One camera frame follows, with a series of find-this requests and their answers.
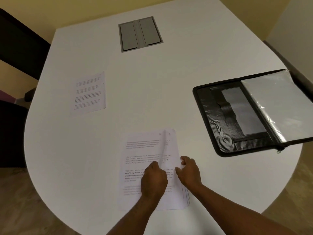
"person's left arm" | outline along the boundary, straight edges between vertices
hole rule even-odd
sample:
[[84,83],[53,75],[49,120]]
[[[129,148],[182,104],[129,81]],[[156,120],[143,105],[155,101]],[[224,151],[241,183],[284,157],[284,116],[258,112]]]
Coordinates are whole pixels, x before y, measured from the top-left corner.
[[167,186],[167,176],[152,162],[145,170],[141,179],[142,195],[135,206],[107,233],[107,235],[142,235],[148,220],[156,209]]

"forearm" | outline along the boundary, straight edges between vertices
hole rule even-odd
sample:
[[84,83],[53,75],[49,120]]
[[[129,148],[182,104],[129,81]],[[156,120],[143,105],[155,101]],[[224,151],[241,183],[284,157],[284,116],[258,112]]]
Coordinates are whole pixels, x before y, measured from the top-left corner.
[[142,235],[158,201],[140,198],[135,206],[108,232],[107,235]]
[[282,225],[224,198],[205,186],[198,186],[190,191],[227,235],[295,234]]

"conference table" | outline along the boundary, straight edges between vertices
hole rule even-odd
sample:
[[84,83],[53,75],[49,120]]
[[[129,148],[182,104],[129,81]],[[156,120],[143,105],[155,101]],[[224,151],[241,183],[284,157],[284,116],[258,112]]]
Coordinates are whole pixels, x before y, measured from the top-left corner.
[[[120,23],[153,16],[163,43],[122,52]],[[48,208],[82,235],[106,234],[118,209],[122,135],[173,128],[203,184],[263,212],[280,194],[302,145],[222,158],[193,88],[285,68],[219,0],[175,0],[57,29],[26,121],[31,180]],[[74,82],[104,72],[106,108],[71,116]],[[182,210],[154,211],[146,234],[223,234],[190,193]]]

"person's right arm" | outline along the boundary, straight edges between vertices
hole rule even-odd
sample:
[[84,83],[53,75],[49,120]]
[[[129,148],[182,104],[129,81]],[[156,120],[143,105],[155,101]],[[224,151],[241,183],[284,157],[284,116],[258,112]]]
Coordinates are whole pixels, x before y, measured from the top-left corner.
[[182,156],[183,169],[175,168],[180,181],[202,203],[221,229],[227,234],[295,235],[290,229],[244,206],[215,193],[201,182],[196,162]]

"marble tile floor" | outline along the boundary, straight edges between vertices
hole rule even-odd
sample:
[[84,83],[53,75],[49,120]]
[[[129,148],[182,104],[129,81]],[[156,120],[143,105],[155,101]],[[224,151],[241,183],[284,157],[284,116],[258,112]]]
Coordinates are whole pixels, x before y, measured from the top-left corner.
[[[264,215],[297,232],[313,234],[313,142],[303,146],[292,178]],[[0,234],[79,235],[44,204],[27,169],[0,168]]]

